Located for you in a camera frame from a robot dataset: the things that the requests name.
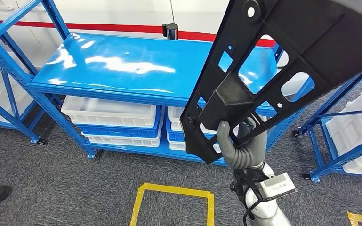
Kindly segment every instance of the shelf board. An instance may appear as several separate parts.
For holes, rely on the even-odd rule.
[[[185,107],[212,43],[72,34],[32,80],[36,91]],[[223,57],[220,66],[231,63]],[[271,48],[256,47],[239,73],[252,92],[276,72]],[[258,113],[276,111],[262,106]]]

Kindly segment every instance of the white plastic bin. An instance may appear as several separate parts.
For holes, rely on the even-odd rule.
[[[12,87],[13,95],[16,100],[17,110],[19,115],[22,115],[26,108],[31,104],[33,98],[9,75],[10,85]],[[13,115],[12,106],[10,105],[8,93],[3,82],[2,74],[0,72],[0,106]],[[0,121],[8,122],[2,116]]]
[[[171,130],[172,131],[182,131],[181,122],[179,121],[179,117],[181,117],[182,111],[184,109],[182,107],[168,107],[168,117],[171,121]],[[200,124],[200,129],[203,133],[215,134],[215,130],[206,129],[203,124]]]
[[[164,107],[160,115],[159,129],[156,138],[143,138],[143,137],[120,137],[109,135],[92,135],[84,134],[91,143],[94,144],[108,144],[108,145],[130,145],[130,146],[144,146],[144,147],[158,147],[160,145],[160,134],[164,120]]]
[[[362,174],[362,163],[358,159],[351,161],[343,166],[346,173]]]
[[[342,112],[362,110],[362,93],[354,101],[348,102]],[[362,114],[335,116],[326,123],[338,156],[362,144]],[[362,156],[343,166],[349,173],[362,174]]]
[[[74,124],[153,127],[156,105],[66,96],[62,112]]]
[[[167,141],[169,143],[169,148],[171,150],[177,150],[177,151],[185,151],[185,142],[181,142],[181,141],[170,141],[169,140],[169,135],[167,133]],[[219,145],[218,144],[214,144],[213,145],[214,150],[216,150],[217,153],[221,153],[221,150],[219,149]]]

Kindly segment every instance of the shelf caster wheel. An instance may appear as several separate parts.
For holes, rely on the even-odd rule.
[[[297,137],[300,136],[300,132],[297,130],[292,131],[293,136]]]
[[[46,145],[47,143],[48,143],[48,141],[45,140],[45,139],[42,139],[42,138],[40,138],[40,139],[37,141],[37,144],[38,144],[38,145]]]
[[[304,180],[311,181],[311,176],[308,173],[303,173],[302,177],[303,177]]]

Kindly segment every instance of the cable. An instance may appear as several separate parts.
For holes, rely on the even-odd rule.
[[[172,0],[169,0],[169,3],[170,3],[170,5],[171,5],[172,22],[175,23],[174,10],[173,10],[173,8],[172,8]]]

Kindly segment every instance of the storage bin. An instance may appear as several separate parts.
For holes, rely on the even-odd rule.
[[[182,131],[181,122],[179,121],[179,117],[181,117],[184,109],[182,107],[168,107],[168,118],[171,121],[171,130],[172,131]],[[214,130],[206,129],[203,124],[200,125],[200,129],[203,133],[215,134]]]
[[[9,75],[10,85],[12,87],[13,95],[15,97],[17,110],[19,115],[22,115],[26,108],[33,102],[33,98]],[[3,82],[2,74],[0,72],[0,106],[11,115],[13,114],[12,106],[10,105],[8,93]],[[8,122],[0,115],[0,121]]]
[[[346,173],[362,174],[362,163],[357,160],[358,159],[355,159],[354,161],[351,161],[343,165],[343,170]]]
[[[167,141],[169,143],[169,148],[171,150],[185,151],[185,142],[184,141],[172,141],[169,139],[168,133],[167,133]],[[221,153],[221,150],[219,149],[218,144],[214,144],[213,148],[217,153]]]
[[[85,125],[75,124],[85,134],[94,135],[109,135],[120,137],[143,137],[143,138],[156,138],[162,106],[156,107],[156,114],[154,116],[154,125],[148,127],[126,127],[126,126],[102,126],[102,125]]]
[[[164,108],[161,110],[159,120],[159,126],[156,130],[156,138],[144,138],[144,137],[123,137],[123,136],[110,136],[110,135],[94,135],[85,134],[91,143],[95,144],[108,144],[108,145],[131,145],[131,146],[145,146],[145,147],[158,147],[160,144],[161,128],[164,121]]]
[[[362,93],[348,102],[342,112],[362,110]],[[335,116],[326,123],[326,128],[335,144],[338,156],[362,144],[362,114]],[[362,174],[362,156],[343,166],[349,173]]]
[[[169,140],[184,142],[184,133],[182,131],[173,131],[171,129],[171,121],[166,117],[166,130],[168,133]],[[206,133],[206,138],[211,139],[214,134]]]
[[[156,105],[66,96],[61,111],[74,124],[151,128]]]

